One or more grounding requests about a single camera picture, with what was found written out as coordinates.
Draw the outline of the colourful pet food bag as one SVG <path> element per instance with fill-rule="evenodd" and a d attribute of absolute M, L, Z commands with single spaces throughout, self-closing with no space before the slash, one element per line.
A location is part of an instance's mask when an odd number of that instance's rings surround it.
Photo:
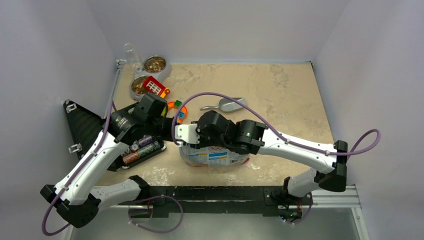
<path fill-rule="evenodd" d="M 246 163 L 249 154 L 239 154 L 219 146 L 192 148 L 183 145 L 179 148 L 181 158 L 193 167 L 230 167 Z"/>

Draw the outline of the silver metal scoop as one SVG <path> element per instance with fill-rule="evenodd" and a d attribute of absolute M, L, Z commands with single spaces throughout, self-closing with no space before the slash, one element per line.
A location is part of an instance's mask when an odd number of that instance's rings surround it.
<path fill-rule="evenodd" d="M 236 102 L 226 99 L 226 98 L 222 98 L 218 105 L 215 106 L 204 106 L 201 107 L 199 110 L 200 111 L 218 111 L 218 112 L 222 112 L 222 113 L 233 113 L 236 111 L 239 111 L 243 109 L 243 107 L 239 104 L 237 104 Z"/>

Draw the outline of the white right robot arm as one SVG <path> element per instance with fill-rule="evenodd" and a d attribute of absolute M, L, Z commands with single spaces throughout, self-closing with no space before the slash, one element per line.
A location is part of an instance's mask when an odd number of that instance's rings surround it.
<path fill-rule="evenodd" d="M 253 120 L 234 123 L 216 111 L 204 113 L 196 125 L 201 147 L 223 147 L 240 155 L 280 157 L 309 166 L 309 170 L 285 179 L 280 196 L 288 204 L 318 189 L 336 193 L 346 190 L 347 160 L 331 154 L 345 153 L 344 141 L 308 141 L 273 132 L 270 126 Z"/>

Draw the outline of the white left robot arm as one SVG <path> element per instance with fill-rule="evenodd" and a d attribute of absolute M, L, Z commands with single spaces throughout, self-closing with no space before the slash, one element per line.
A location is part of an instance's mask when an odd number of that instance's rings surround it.
<path fill-rule="evenodd" d="M 47 210 L 56 208 L 68 225 L 81 228 L 111 206 L 129 201 L 146 203 L 150 185 L 138 175 L 111 186 L 95 184 L 134 141 L 144 136 L 171 135 L 171 120 L 162 115 L 167 110 L 165 99 L 147 93 L 139 102 L 109 113 L 103 130 L 70 173 L 55 185 L 41 189 L 41 195 L 50 203 Z"/>

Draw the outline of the grey double pet bowl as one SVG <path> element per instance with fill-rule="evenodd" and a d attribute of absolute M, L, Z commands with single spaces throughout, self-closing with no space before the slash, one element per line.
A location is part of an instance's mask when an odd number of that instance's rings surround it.
<path fill-rule="evenodd" d="M 170 76 L 171 71 L 172 66 L 164 57 L 160 55 L 148 57 L 142 64 L 142 71 L 134 73 L 129 87 L 130 97 L 139 101 L 143 94 L 148 93 L 142 86 L 147 77 L 153 76 L 163 84 L 164 80 Z"/>

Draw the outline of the black poker chip case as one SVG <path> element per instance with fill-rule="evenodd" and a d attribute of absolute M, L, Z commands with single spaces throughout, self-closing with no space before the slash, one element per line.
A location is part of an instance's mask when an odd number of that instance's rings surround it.
<path fill-rule="evenodd" d="M 73 145 L 69 147 L 69 151 L 72 154 L 75 153 L 81 160 L 94 144 L 106 120 L 71 100 L 65 101 L 63 107 L 73 139 Z M 116 172 L 130 169 L 166 149 L 167 145 L 163 140 L 146 135 L 130 144 L 107 170 Z"/>

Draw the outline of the clear water bottle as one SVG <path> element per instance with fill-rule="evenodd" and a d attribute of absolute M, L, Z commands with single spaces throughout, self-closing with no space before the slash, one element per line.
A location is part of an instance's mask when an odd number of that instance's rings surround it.
<path fill-rule="evenodd" d="M 140 73 L 143 70 L 143 62 L 134 46 L 128 42 L 123 48 L 126 55 L 126 62 L 135 73 Z"/>

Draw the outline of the red toy block frame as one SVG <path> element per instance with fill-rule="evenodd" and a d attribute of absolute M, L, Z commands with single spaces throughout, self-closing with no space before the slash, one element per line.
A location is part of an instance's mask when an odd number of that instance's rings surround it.
<path fill-rule="evenodd" d="M 165 87 L 153 76 L 148 76 L 143 82 L 142 87 L 148 92 L 153 93 L 161 98 L 165 98 L 171 93 L 171 90 L 168 87 Z"/>

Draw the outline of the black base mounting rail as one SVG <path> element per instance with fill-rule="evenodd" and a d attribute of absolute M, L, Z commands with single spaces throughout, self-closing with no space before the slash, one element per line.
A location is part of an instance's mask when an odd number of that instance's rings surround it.
<path fill-rule="evenodd" d="M 185 214 L 259 214 L 297 218 L 302 207 L 313 204 L 311 193 L 290 197 L 281 185 L 268 186 L 151 186 L 128 206 L 148 206 L 155 218 L 170 213 Z"/>

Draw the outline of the aluminium frame rail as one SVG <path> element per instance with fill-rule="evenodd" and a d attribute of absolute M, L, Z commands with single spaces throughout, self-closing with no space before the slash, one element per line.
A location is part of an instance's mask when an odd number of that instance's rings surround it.
<path fill-rule="evenodd" d="M 151 198 L 155 206 L 165 205 L 165 196 L 178 200 L 181 204 L 212 203 L 255 203 L 265 206 L 346 206 L 360 204 L 357 190 L 353 186 L 344 192 L 330 192 L 322 189 L 307 193 L 304 197 L 294 197 L 283 191 L 282 186 L 150 186 L 141 189 L 129 184 L 94 186 L 89 195 L 100 199 L 101 209 L 115 205 L 143 205 Z"/>

